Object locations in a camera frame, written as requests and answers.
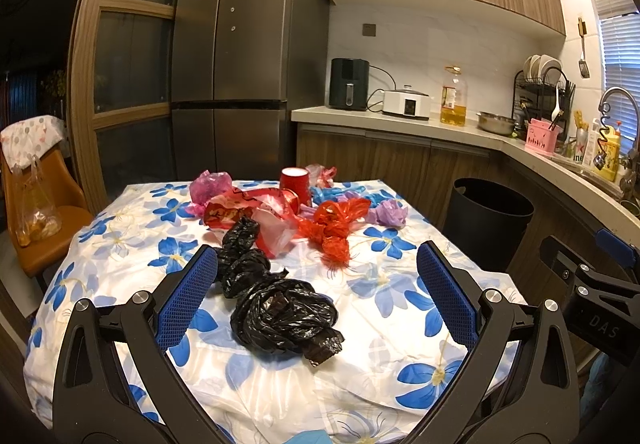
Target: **countertop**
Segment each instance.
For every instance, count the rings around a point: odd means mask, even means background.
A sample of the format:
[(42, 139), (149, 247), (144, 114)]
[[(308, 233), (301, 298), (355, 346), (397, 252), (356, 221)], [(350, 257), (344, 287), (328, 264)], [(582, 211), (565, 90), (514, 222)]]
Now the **countertop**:
[(456, 127), (441, 124), (438, 116), (432, 117), (427, 122), (404, 119), (403, 117), (390, 117), (370, 111), (330, 109), (326, 106), (294, 110), (291, 113), (291, 120), (307, 124), (414, 135), (501, 151), (536, 172), (556, 188), (564, 191), (612, 233), (627, 243), (640, 247), (640, 220), (614, 199), (548, 158), (525, 149), (524, 141), (482, 131), (477, 128), (477, 122), (467, 120), (467, 125)]

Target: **yellow bottle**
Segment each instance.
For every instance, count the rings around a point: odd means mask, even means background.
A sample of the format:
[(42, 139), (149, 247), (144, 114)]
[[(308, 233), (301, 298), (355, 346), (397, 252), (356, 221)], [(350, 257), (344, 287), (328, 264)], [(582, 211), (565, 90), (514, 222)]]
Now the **yellow bottle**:
[(452, 126), (464, 126), (466, 119), (466, 81), (458, 66), (445, 66), (447, 72), (442, 85), (440, 122)]
[[(617, 133), (613, 126), (607, 126), (608, 131), (605, 134), (607, 138), (606, 142), (602, 142), (602, 147), (607, 153), (604, 167), (597, 169), (595, 166), (593, 170), (602, 178), (607, 179), (609, 182), (616, 180), (616, 173), (618, 173), (618, 155), (620, 154), (620, 133)], [(596, 144), (596, 154), (600, 147)]]

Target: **glass door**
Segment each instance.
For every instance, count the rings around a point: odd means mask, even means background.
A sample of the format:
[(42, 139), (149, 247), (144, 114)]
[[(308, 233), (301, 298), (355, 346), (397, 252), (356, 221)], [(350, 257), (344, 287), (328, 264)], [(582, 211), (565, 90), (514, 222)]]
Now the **glass door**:
[(175, 1), (79, 1), (67, 122), (94, 213), (128, 184), (175, 178), (169, 106)]

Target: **table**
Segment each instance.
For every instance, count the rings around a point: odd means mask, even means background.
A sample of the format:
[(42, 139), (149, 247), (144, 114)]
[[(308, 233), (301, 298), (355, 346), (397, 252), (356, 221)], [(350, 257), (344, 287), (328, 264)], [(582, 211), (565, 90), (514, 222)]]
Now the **table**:
[[(242, 189), (274, 182), (237, 181)], [(334, 442), (386, 443), (408, 434), (450, 382), (466, 348), (450, 337), (415, 268), (416, 248), (432, 239), (451, 264), (483, 288), (512, 302), (524, 299), (507, 274), (480, 270), (420, 213), (381, 181), (366, 193), (409, 207), (400, 231), (361, 221), (349, 237), (352, 261), (328, 270), (306, 239), (272, 262), (289, 277), (310, 282), (338, 309), (343, 350), (313, 368), (296, 354), (252, 354), (232, 337), (235, 300), (217, 286), (207, 293), (185, 337), (168, 351), (184, 382), (210, 417), (242, 444), (299, 444), (321, 434)], [(128, 186), (89, 227), (74, 237), (35, 318), (24, 376), (33, 409), (52, 424), (52, 390), (60, 345), (74, 303), (124, 303), (153, 291), (167, 272), (181, 269), (201, 243), (219, 245), (225, 231), (209, 230), (187, 211), (187, 183)], [(146, 416), (160, 420), (128, 348), (116, 344), (124, 373)], [(506, 349), (492, 386), (506, 377), (516, 344)]]

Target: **floor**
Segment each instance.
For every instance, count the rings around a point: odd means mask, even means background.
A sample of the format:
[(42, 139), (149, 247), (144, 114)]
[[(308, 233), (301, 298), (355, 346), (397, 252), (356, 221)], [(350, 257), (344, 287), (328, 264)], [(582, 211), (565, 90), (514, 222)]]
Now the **floor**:
[[(42, 291), (35, 279), (27, 278), (20, 268), (18, 256), (7, 231), (0, 233), (0, 280), (24, 317), (38, 309), (42, 301)], [(0, 324), (24, 350), (24, 343), (20, 342), (1, 314)]]

